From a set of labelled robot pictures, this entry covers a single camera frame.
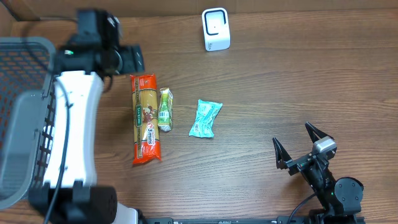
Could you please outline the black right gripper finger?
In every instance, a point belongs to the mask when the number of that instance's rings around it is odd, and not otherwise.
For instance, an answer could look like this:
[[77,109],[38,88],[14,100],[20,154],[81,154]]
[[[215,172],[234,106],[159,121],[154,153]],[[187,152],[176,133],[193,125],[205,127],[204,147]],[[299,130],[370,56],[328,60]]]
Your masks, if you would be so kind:
[[316,141],[318,141],[322,138],[325,138],[325,137],[329,137],[329,138],[333,139],[332,136],[324,133],[323,131],[320,131],[318,128],[316,128],[314,125],[312,125],[309,122],[305,123],[305,127],[308,132],[308,135],[310,136],[310,139],[312,140],[312,143],[315,143]]
[[272,138],[272,142],[275,149],[276,167],[288,169],[288,163],[292,162],[292,158],[277,138]]

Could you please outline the teal snack packet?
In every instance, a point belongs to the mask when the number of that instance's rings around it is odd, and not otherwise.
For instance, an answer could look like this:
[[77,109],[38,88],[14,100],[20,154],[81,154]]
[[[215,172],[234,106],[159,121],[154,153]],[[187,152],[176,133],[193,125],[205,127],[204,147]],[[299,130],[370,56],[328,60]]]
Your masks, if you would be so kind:
[[222,103],[198,100],[195,122],[188,135],[198,138],[213,138],[213,123],[222,106]]

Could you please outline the orange spaghetti pack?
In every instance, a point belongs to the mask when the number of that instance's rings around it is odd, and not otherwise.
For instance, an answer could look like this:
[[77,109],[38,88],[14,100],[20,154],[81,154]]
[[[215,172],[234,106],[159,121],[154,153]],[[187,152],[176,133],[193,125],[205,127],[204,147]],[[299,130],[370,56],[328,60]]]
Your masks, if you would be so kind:
[[157,82],[154,74],[132,75],[132,110],[134,131],[133,164],[161,159],[158,127]]

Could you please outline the green snack bar wrapper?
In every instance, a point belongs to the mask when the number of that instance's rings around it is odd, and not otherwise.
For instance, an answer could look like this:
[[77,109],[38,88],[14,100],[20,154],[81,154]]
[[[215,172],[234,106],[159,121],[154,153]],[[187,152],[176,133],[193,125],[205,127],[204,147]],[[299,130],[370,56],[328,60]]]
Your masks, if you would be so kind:
[[158,127],[162,131],[171,131],[173,126],[173,99],[169,88],[160,89],[160,104],[158,110]]

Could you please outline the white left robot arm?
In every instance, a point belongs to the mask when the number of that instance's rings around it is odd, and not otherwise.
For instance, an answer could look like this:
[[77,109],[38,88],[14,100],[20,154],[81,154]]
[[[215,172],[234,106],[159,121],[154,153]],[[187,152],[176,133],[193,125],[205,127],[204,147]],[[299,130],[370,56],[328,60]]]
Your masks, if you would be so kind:
[[52,148],[40,187],[29,203],[45,223],[144,223],[138,210],[118,201],[112,186],[97,183],[96,114],[104,79],[144,70],[141,48],[119,43],[119,21],[103,9],[80,9],[77,33],[55,53]]

